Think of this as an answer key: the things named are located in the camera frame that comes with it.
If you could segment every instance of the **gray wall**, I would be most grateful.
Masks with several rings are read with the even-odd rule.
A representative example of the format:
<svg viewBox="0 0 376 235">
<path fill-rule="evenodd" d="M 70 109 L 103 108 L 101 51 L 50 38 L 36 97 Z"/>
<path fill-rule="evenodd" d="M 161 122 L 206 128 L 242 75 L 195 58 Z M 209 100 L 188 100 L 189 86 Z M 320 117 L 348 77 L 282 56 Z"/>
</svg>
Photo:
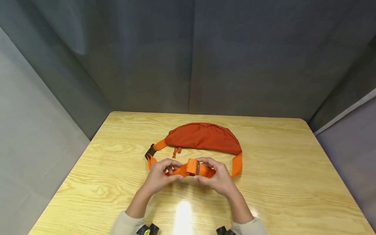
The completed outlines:
<svg viewBox="0 0 376 235">
<path fill-rule="evenodd" d="M 375 35 L 374 0 L 196 1 L 190 113 L 308 121 Z"/>
<path fill-rule="evenodd" d="M 25 235 L 89 144 L 0 28 L 0 228 Z"/>
<path fill-rule="evenodd" d="M 375 96 L 376 88 L 376 42 L 369 44 L 345 76 L 326 98 L 309 121 L 314 132 L 321 132 L 349 113 L 351 106 L 362 105 L 361 100 Z"/>
<path fill-rule="evenodd" d="M 112 108 L 188 112 L 192 0 L 32 2 Z"/>
<path fill-rule="evenodd" d="M 376 98 L 316 136 L 376 229 Z"/>
<path fill-rule="evenodd" d="M 45 1 L 46 4 L 57 6 L 53 2 Z M 91 139 L 112 109 L 74 53 L 32 1 L 0 0 L 0 26 Z M 72 30 L 67 33 L 77 35 Z"/>
</svg>

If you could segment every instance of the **webbing strap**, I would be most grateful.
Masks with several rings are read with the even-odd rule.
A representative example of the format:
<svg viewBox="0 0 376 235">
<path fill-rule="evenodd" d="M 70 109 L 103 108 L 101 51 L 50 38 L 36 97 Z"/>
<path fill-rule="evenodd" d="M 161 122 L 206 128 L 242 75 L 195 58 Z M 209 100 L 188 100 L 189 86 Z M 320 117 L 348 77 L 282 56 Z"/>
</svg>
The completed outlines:
<svg viewBox="0 0 376 235">
<path fill-rule="evenodd" d="M 153 145 L 153 149 L 155 151 L 159 151 L 162 148 L 166 147 L 167 144 L 165 142 L 165 139 L 159 141 L 158 143 Z M 157 163 L 157 159 L 155 159 L 154 156 L 151 154 L 147 153 L 147 161 L 149 165 L 149 169 L 152 167 L 153 164 Z M 232 159 L 232 174 L 231 177 L 235 178 L 241 173 L 241 169 L 243 168 L 243 153 L 239 153 L 236 157 Z M 216 171 L 212 168 L 209 168 L 205 166 L 204 164 L 197 162 L 196 159 L 190 158 L 186 164 L 183 164 L 181 167 L 179 167 L 176 170 L 173 170 L 173 173 L 165 173 L 166 176 L 174 175 L 174 174 L 180 174 L 183 177 L 187 176 L 195 176 L 195 175 L 200 175 L 200 176 L 205 176 L 208 178 L 211 178 L 215 175 Z"/>
</svg>

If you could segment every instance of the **person's left hand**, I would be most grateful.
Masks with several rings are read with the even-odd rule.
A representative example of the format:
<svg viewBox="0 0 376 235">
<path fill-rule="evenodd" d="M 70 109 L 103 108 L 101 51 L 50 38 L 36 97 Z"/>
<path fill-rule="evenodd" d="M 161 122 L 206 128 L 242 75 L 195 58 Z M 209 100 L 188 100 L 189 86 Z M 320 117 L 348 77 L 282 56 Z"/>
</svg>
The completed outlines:
<svg viewBox="0 0 376 235">
<path fill-rule="evenodd" d="M 169 158 L 153 164 L 142 188 L 144 189 L 144 191 L 148 192 L 150 196 L 152 196 L 153 194 L 161 191 L 164 186 L 182 179 L 183 176 L 179 174 L 172 176 L 166 176 L 164 174 L 166 170 L 168 170 L 170 174 L 172 174 L 172 170 L 177 169 L 181 165 L 182 164 L 180 162 Z"/>
</svg>

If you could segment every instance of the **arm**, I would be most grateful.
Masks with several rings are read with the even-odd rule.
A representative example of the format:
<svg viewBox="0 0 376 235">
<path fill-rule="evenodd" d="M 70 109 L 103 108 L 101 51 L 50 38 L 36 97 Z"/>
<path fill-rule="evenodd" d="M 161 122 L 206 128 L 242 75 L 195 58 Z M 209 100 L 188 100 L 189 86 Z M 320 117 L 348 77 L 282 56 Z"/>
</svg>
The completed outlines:
<svg viewBox="0 0 376 235">
<path fill-rule="evenodd" d="M 168 170 L 172 173 L 173 168 L 178 168 L 181 164 L 172 159 L 164 159 L 152 166 L 150 173 L 142 187 L 136 192 L 132 202 L 126 211 L 122 211 L 115 221 L 111 230 L 111 235 L 135 235 L 145 224 L 144 216 L 150 198 L 161 189 L 181 178 L 181 175 L 165 176 Z"/>
<path fill-rule="evenodd" d="M 194 178 L 199 183 L 213 188 L 217 193 L 227 198 L 233 220 L 231 230 L 237 235 L 266 235 L 261 221 L 253 217 L 246 200 L 232 181 L 226 165 L 212 158 L 197 158 L 196 160 L 215 169 L 216 174 L 212 178 L 203 176 L 195 176 Z"/>
</svg>

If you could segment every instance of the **orange waist bag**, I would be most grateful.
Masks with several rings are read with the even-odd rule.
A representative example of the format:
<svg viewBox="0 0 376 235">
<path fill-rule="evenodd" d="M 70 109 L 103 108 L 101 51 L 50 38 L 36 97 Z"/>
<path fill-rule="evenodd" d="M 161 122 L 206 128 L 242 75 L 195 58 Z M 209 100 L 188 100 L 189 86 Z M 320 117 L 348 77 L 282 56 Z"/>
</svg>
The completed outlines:
<svg viewBox="0 0 376 235">
<path fill-rule="evenodd" d="M 170 131 L 166 138 L 156 144 L 152 144 L 146 152 L 145 157 L 149 163 L 149 169 L 157 160 L 154 158 L 156 151 L 161 150 L 167 145 L 175 147 L 173 158 L 176 152 L 180 153 L 182 148 L 216 150 L 235 155 L 232 159 L 232 175 L 236 177 L 241 173 L 243 167 L 242 150 L 239 141 L 227 128 L 211 123 L 188 123 Z M 205 176 L 208 178 L 215 175 L 215 170 L 209 168 L 196 159 L 189 159 L 188 163 L 174 170 L 167 176 L 180 174 L 187 176 Z"/>
</svg>

